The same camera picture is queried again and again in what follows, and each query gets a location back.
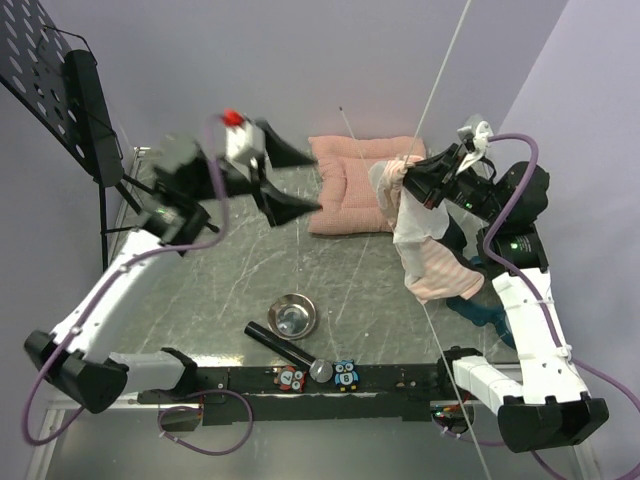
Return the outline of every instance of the white cable tie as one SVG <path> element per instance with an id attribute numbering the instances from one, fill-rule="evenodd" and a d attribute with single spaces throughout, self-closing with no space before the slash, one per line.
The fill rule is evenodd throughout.
<path id="1" fill-rule="evenodd" d="M 505 307 L 504 310 L 506 312 L 506 311 L 513 310 L 513 309 L 520 308 L 520 307 L 526 307 L 526 306 L 529 306 L 529 305 L 541 305 L 543 303 L 545 305 L 553 305 L 556 302 L 552 298 L 550 298 L 548 300 L 544 300 L 544 299 L 542 299 L 542 300 L 534 300 L 532 302 L 530 302 L 528 300 L 525 300 L 522 303 L 518 303 L 518 304 L 515 304 L 515 305 L 511 305 L 509 307 Z"/>
<path id="2" fill-rule="evenodd" d="M 566 358 L 567 361 L 571 361 L 571 350 L 573 349 L 573 347 L 569 344 L 566 345 L 562 345 L 561 347 L 557 348 L 557 352 L 558 352 L 558 356 L 562 357 L 562 358 Z"/>
<path id="3" fill-rule="evenodd" d="M 535 353 L 519 353 L 518 360 L 535 360 L 538 356 Z"/>

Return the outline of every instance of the red cap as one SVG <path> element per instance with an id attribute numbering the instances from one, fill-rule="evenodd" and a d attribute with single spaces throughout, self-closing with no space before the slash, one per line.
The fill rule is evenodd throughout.
<path id="1" fill-rule="evenodd" d="M 230 108 L 224 109 L 224 114 L 221 116 L 222 123 L 225 124 L 226 127 L 240 127 L 244 124 L 244 117 L 240 115 L 235 110 L 231 110 Z"/>

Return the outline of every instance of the blue owl toy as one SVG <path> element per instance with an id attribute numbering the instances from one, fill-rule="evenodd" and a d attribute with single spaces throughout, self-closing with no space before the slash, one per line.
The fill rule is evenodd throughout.
<path id="1" fill-rule="evenodd" d="M 341 392 L 347 390 L 353 391 L 357 387 L 357 383 L 360 381 L 358 372 L 356 372 L 356 366 L 353 360 L 342 360 L 333 364 L 333 369 L 336 372 L 334 380 L 336 386 L 340 388 Z"/>

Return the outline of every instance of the stainless steel bowl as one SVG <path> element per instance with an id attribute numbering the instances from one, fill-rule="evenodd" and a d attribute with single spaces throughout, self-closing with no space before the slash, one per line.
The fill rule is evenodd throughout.
<path id="1" fill-rule="evenodd" d="M 269 328 L 286 340 L 306 337 L 316 327 L 316 323 L 315 305 L 299 293 L 283 295 L 269 308 Z"/>

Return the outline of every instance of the metal floor plate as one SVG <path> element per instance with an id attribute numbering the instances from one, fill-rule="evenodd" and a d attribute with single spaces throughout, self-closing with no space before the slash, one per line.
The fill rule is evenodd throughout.
<path id="1" fill-rule="evenodd" d="M 155 154 L 148 150 L 137 169 L 137 178 L 147 184 Z M 279 171 L 271 178 L 281 190 L 302 197 L 315 198 L 321 187 L 314 169 Z M 207 208 L 215 223 L 218 205 L 211 202 Z M 465 254 L 473 255 L 479 221 L 455 206 L 449 210 L 467 235 Z M 231 220 L 226 241 L 213 250 L 190 253 L 158 279 L 117 351 L 171 346 L 203 366 L 282 364 L 243 329 L 251 320 L 266 326 L 269 306 L 283 294 L 299 292 L 314 301 L 320 315 L 316 331 L 297 342 L 311 355 L 367 364 L 439 358 L 422 306 L 404 287 L 404 270 L 389 234 L 312 236 L 308 217 L 271 229 L 249 198 L 231 201 Z M 127 210 L 122 224 L 133 221 Z M 200 240 L 211 235 L 207 231 Z M 487 304 L 499 301 L 490 286 L 480 297 Z M 516 360 L 492 326 L 477 328 L 442 301 L 429 302 L 427 308 L 443 348 L 475 347 L 490 361 Z"/>

